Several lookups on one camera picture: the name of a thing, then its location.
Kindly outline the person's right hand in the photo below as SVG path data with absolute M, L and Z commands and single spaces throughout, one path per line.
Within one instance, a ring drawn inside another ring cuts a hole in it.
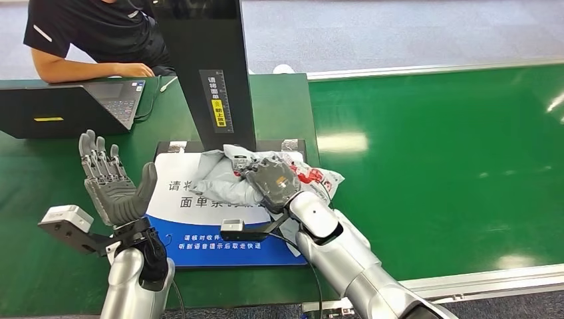
M 127 78 L 154 77 L 154 71 L 143 63 L 115 63 L 114 71 L 117 76 Z

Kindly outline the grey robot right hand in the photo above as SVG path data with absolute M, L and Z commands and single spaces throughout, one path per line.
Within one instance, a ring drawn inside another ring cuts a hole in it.
M 253 160 L 242 170 L 241 175 L 263 196 L 261 204 L 274 214 L 282 213 L 302 191 L 296 173 L 276 154 Z

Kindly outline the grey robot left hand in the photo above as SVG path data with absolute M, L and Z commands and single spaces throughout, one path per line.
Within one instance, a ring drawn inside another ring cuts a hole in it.
M 106 140 L 94 130 L 83 132 L 78 151 L 85 173 L 84 187 L 105 225 L 121 227 L 145 216 L 156 188 L 155 163 L 145 163 L 141 181 L 135 185 L 126 173 L 116 144 L 106 149 Z

